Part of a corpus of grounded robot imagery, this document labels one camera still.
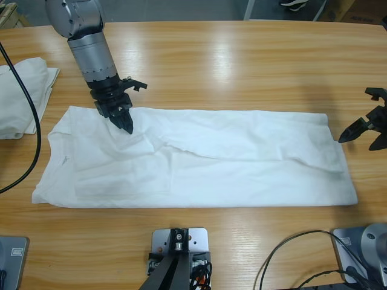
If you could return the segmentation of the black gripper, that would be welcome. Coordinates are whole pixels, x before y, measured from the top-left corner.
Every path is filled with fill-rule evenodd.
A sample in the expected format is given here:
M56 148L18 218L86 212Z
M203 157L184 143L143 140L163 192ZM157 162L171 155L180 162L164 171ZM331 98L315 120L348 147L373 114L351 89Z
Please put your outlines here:
M90 82L89 88L98 112L105 118L109 118L119 129L132 134L134 125L129 111L131 101L125 91L133 89L139 92L140 89L147 89L148 85L132 77L120 79L119 76L114 76Z
M387 91L384 88L366 88L365 93L371 96L371 100L379 101L381 98L387 102ZM340 135L338 142L353 141L366 131L376 131L379 136L369 146L369 151L386 149L386 105L375 107L366 117L368 121L359 118L349 125Z

